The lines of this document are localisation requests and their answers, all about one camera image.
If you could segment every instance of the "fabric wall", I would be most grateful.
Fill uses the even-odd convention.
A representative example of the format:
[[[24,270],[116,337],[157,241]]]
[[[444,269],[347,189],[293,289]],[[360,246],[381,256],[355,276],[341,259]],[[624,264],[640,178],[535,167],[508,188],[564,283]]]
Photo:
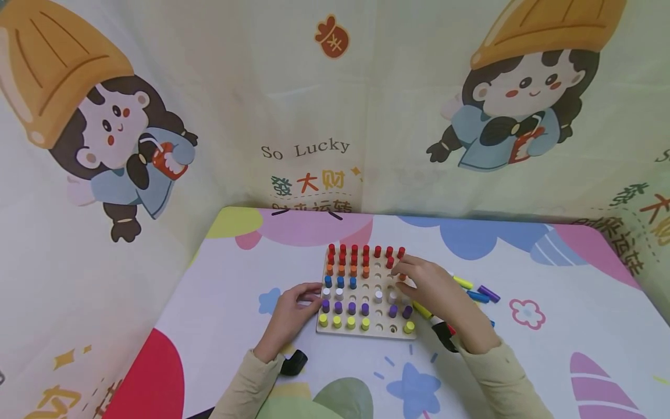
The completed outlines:
[[[589,224],[670,318],[664,2],[0,7],[2,417],[101,416],[227,204]]]

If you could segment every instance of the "cartoon face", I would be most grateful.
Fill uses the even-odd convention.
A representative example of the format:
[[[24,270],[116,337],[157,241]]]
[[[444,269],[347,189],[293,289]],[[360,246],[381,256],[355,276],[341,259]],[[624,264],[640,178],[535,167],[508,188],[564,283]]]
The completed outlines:
[[[472,96],[484,101],[484,112],[493,117],[520,117],[550,108],[586,74],[575,71],[570,51],[562,51],[554,65],[543,63],[543,55],[550,53],[528,54],[514,70],[475,86]]]
[[[144,112],[149,105],[149,95],[142,91],[124,95],[108,91],[101,84],[96,85],[96,89],[102,103],[94,103],[87,97],[79,105],[86,119],[86,129],[84,147],[76,158],[89,169],[101,164],[110,169],[122,168],[149,124]]]

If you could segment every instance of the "colorful tablecloth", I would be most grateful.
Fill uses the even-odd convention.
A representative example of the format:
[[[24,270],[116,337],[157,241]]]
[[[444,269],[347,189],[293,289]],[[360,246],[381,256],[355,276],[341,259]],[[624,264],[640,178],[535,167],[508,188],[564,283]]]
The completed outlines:
[[[556,418],[660,418],[670,328],[603,237],[586,226],[227,207],[105,419],[205,418],[255,346],[282,291],[321,280],[329,243],[382,245],[439,263],[502,297],[480,307]],[[419,321],[410,343],[323,335],[280,377],[260,418],[488,418],[458,354]]]

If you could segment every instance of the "child's left hand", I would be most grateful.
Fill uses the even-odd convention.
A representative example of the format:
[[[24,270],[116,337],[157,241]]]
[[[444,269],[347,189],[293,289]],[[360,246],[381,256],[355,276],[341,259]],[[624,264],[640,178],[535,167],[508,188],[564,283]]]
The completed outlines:
[[[281,348],[290,343],[305,323],[319,311],[320,292],[320,282],[306,282],[284,291],[261,341],[253,350],[256,358],[268,363],[277,357]],[[299,301],[309,301],[310,304],[299,304]]]

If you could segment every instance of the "pink shape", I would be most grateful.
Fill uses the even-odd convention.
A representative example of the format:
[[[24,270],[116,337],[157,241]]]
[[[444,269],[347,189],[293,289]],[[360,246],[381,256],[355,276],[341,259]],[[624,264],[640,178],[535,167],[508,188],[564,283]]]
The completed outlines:
[[[583,353],[575,352],[570,357],[570,372],[577,374],[593,374],[601,377],[609,377],[592,359]]]
[[[629,412],[610,406],[580,406],[581,419],[646,419],[641,413]]]
[[[257,232],[276,242],[289,246],[310,247],[326,245],[342,239],[356,239],[367,243],[372,231],[370,214],[336,214],[318,211],[280,211],[259,209],[263,225]]]
[[[262,237],[258,231],[252,231],[251,233],[235,237],[235,242],[240,249],[250,250],[256,247]]]
[[[624,393],[621,387],[611,381],[600,378],[573,377],[572,391],[578,402],[599,401],[620,404],[637,409],[635,403]]]
[[[641,290],[598,230],[585,225],[551,225],[565,244],[589,264],[615,280]]]

